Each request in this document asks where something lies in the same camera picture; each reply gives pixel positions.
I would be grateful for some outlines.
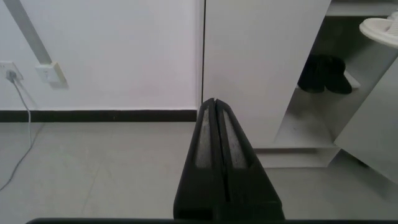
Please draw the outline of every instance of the white cable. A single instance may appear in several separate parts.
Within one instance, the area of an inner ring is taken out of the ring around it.
[[[11,77],[11,79],[9,79],[9,81],[10,81],[12,84],[14,84],[15,89],[16,89],[17,92],[18,92],[19,98],[21,99],[22,104],[25,106],[25,109],[27,110],[27,114],[28,114],[27,128],[28,128],[28,133],[29,133],[29,148],[28,148],[27,152],[24,154],[24,156],[22,156],[22,158],[19,160],[19,162],[18,162],[17,165],[15,166],[14,170],[12,171],[11,176],[10,176],[10,178],[8,179],[7,183],[4,184],[4,185],[1,187],[0,191],[2,191],[4,188],[6,188],[7,185],[12,181],[12,179],[14,178],[15,172],[17,171],[19,165],[20,165],[21,162],[25,159],[26,155],[30,152],[30,150],[31,150],[32,147],[33,147],[32,136],[30,135],[30,122],[31,122],[30,110],[29,110],[28,107],[26,106],[26,103],[25,103],[25,101],[24,101],[24,98],[22,97],[21,92],[19,91],[18,86],[15,84],[15,76]]]

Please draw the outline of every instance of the white wall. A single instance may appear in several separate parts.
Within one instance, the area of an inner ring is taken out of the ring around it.
[[[37,110],[195,109],[203,19],[195,0],[22,0],[69,89],[42,83],[0,1],[0,60],[12,60]],[[0,80],[0,110],[23,109]]]

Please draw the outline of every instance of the cabinet door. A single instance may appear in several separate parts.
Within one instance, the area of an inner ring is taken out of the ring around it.
[[[253,147],[272,144],[330,0],[207,0],[203,101],[227,102]]]
[[[335,144],[398,183],[398,60],[337,137]]]

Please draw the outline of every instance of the power plug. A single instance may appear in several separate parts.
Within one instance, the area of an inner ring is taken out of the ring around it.
[[[15,83],[15,80],[17,80],[17,73],[12,71],[12,70],[7,70],[6,72],[6,78],[8,79],[8,81],[10,81],[11,83]]]

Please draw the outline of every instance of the white shelf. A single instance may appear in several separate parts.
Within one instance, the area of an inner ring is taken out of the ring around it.
[[[389,16],[397,8],[391,0],[333,0],[326,16]]]
[[[361,84],[355,80],[354,77],[351,76],[351,74],[349,74],[349,72],[346,70],[344,71],[344,76],[346,77],[346,79],[348,80],[349,84],[351,85],[351,87],[353,88],[353,90],[358,89],[361,87]]]
[[[313,168],[327,167],[316,152],[256,152],[263,168]]]
[[[310,98],[311,93],[295,91],[274,143],[267,148],[336,147]]]

